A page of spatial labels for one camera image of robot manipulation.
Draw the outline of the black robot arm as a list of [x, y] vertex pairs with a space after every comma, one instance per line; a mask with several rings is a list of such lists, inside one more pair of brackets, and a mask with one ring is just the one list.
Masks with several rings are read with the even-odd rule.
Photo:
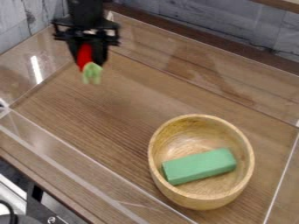
[[109, 60], [109, 48], [121, 44], [121, 25], [105, 15], [103, 0], [67, 0], [67, 17], [53, 20], [54, 39], [67, 43], [78, 65], [90, 62], [103, 66]]

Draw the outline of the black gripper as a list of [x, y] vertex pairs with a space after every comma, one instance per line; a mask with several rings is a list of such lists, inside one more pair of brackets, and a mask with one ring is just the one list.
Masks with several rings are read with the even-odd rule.
[[95, 39], [91, 42], [93, 59], [99, 66], [103, 66], [109, 60], [109, 46], [121, 45], [121, 25], [106, 18], [90, 28], [75, 25], [71, 17], [55, 18], [51, 23], [54, 25], [54, 38], [59, 41], [67, 41], [74, 61], [78, 61], [82, 46], [77, 39]]

